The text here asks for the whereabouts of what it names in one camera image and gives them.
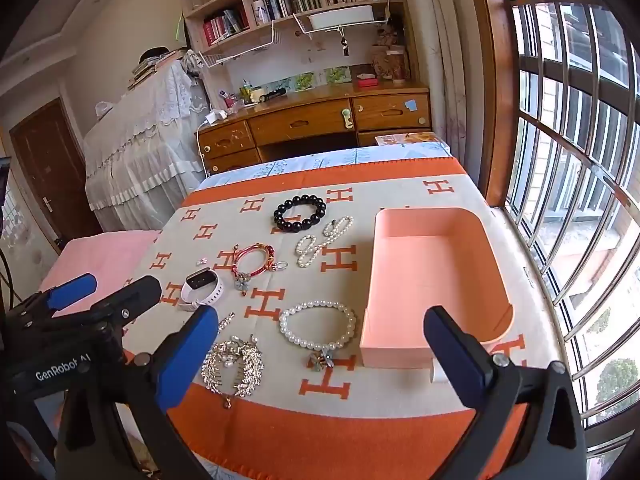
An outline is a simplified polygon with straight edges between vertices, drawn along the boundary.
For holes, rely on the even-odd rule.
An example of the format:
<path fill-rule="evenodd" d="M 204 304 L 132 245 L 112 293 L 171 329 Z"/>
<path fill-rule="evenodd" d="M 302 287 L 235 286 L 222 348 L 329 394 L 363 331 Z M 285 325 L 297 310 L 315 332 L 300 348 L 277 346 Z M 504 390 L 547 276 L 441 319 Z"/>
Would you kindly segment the wooden wall bookshelf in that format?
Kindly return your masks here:
<path fill-rule="evenodd" d="M 216 68 L 267 49 L 282 28 L 309 41 L 338 41 L 355 52 L 358 32 L 382 32 L 404 0 L 180 0 L 186 32 L 205 66 Z"/>

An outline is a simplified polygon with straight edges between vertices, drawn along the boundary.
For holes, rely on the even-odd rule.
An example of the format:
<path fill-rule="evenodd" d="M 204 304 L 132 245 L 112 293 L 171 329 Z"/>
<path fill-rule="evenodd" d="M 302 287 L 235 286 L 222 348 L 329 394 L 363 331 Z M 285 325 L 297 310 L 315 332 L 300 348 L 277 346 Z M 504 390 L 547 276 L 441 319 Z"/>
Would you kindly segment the brown wooden door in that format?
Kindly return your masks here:
<path fill-rule="evenodd" d="M 102 228 L 85 191 L 86 170 L 59 98 L 43 105 L 10 130 L 30 190 L 64 247 Z"/>

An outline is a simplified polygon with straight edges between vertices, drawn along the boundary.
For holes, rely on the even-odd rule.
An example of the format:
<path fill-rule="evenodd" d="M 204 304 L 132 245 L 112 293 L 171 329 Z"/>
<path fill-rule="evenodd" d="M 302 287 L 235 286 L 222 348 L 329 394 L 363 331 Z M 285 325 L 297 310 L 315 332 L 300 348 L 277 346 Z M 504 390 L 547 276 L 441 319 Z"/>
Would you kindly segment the light blue patterned sheet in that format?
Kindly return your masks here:
<path fill-rule="evenodd" d="M 331 168 L 337 166 L 361 165 L 368 162 L 391 162 L 392 160 L 450 157 L 446 143 L 420 142 L 409 144 L 388 144 L 367 146 L 366 148 L 348 148 L 311 155 L 303 155 L 275 162 L 227 170 L 221 174 L 211 174 L 198 187 L 198 191 L 216 188 L 232 183 L 244 182 L 264 177 L 292 174 L 293 172 Z"/>

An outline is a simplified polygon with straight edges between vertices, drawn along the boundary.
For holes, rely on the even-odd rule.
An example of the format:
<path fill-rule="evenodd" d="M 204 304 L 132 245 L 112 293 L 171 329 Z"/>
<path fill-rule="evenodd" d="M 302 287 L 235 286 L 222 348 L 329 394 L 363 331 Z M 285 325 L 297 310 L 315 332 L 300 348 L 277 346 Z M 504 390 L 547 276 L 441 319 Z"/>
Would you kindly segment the pink open box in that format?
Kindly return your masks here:
<path fill-rule="evenodd" d="M 434 306 L 486 348 L 511 329 L 514 307 L 482 220 L 460 207 L 381 210 L 360 332 L 363 365 L 429 367 L 434 353 L 423 320 Z"/>

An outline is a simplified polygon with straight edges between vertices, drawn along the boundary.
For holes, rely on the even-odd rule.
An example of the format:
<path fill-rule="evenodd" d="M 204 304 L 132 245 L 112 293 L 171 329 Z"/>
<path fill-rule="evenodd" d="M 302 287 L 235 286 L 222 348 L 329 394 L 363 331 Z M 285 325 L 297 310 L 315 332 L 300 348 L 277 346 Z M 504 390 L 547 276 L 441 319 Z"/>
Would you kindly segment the orange H pattern blanket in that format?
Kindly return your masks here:
<path fill-rule="evenodd" d="M 330 218 L 354 225 L 306 269 L 297 236 L 278 231 L 272 212 L 308 193 L 328 201 Z M 526 274 L 518 242 L 451 158 L 368 162 L 305 170 L 193 193 L 165 224 L 134 275 L 160 281 L 160 302 L 132 323 L 126 350 L 151 352 L 186 322 L 180 288 L 205 259 L 221 276 L 218 312 L 235 317 L 227 336 L 254 335 L 262 384 L 225 410 L 196 380 L 169 412 L 180 436 L 216 479 L 425 479 L 469 426 L 472 413 L 431 367 L 371 368 L 351 342 L 332 370 L 317 372 L 289 344 L 278 317 L 304 301 L 366 310 L 374 220 L 386 208 L 460 207 L 480 217 L 514 307 L 511 329 L 488 348 L 518 365 L 562 356 L 547 303 Z"/>

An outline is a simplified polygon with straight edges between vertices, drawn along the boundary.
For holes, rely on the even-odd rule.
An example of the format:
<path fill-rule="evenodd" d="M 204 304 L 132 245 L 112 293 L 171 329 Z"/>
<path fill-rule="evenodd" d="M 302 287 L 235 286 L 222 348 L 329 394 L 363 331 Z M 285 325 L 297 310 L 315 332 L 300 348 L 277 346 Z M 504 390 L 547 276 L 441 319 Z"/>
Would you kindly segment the pink bed sheet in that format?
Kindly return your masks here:
<path fill-rule="evenodd" d="M 40 290 L 44 292 L 91 273 L 96 278 L 96 291 L 64 309 L 62 315 L 88 310 L 132 278 L 158 234 L 158 231 L 119 231 L 71 240 L 42 281 Z"/>

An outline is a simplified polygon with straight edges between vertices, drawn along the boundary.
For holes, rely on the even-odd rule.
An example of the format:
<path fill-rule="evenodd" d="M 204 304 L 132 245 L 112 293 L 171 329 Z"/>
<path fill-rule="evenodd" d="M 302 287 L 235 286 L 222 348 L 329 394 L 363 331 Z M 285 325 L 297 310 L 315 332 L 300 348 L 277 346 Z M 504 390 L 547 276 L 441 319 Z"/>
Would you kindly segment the magazine on bed corner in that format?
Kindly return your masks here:
<path fill-rule="evenodd" d="M 378 145 L 440 143 L 439 137 L 431 131 L 376 134 L 374 140 Z"/>

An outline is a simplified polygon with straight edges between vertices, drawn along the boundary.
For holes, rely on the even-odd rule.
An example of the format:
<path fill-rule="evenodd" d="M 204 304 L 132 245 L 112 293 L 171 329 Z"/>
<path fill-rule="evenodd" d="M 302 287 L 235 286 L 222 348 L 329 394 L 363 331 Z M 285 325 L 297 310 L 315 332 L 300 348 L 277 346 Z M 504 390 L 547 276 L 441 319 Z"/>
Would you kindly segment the white lace covered furniture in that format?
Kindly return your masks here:
<path fill-rule="evenodd" d="M 103 231 L 158 230 L 204 180 L 195 133 L 209 112 L 178 60 L 130 92 L 86 134 L 85 191 Z"/>

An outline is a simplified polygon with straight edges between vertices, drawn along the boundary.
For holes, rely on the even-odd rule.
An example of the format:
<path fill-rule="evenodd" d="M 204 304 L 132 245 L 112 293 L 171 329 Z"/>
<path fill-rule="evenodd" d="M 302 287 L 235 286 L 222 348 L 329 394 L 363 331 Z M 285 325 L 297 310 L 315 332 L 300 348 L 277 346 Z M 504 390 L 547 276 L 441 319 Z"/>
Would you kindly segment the wooden desk with drawers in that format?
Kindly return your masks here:
<path fill-rule="evenodd" d="M 431 130 L 430 90 L 418 82 L 336 84 L 278 96 L 198 132 L 209 174 L 344 148 L 378 136 Z"/>

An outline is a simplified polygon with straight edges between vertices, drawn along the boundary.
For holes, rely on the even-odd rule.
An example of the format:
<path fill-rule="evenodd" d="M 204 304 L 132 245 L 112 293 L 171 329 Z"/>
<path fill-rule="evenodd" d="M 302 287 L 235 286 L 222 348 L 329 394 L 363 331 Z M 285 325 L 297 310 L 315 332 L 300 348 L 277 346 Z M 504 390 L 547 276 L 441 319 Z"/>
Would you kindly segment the pink smart watch band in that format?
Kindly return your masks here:
<path fill-rule="evenodd" d="M 199 306 L 213 307 L 224 292 L 218 273 L 209 268 L 190 274 L 180 290 L 180 307 L 195 311 Z"/>

